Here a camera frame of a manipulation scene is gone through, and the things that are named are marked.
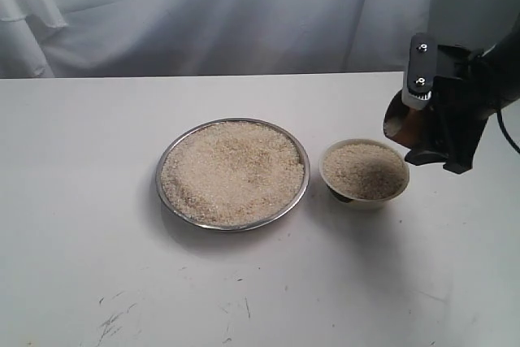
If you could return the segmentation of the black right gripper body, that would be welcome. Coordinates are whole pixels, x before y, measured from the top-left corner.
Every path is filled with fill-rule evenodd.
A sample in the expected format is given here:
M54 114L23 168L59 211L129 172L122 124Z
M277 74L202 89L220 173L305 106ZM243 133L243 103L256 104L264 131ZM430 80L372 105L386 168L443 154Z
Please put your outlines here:
M494 113L491 75L480 51L438 46L431 129L433 146L446 171L462 174L473 167L488 117Z

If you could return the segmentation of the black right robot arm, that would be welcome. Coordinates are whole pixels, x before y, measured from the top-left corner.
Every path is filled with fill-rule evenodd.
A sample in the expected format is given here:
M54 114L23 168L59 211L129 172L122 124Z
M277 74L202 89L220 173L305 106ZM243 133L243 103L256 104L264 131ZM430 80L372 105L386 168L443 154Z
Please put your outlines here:
M487 50L412 36L401 99L418 113L418 140L405 156L462 174L473 167L488 119L519 99L519 32Z

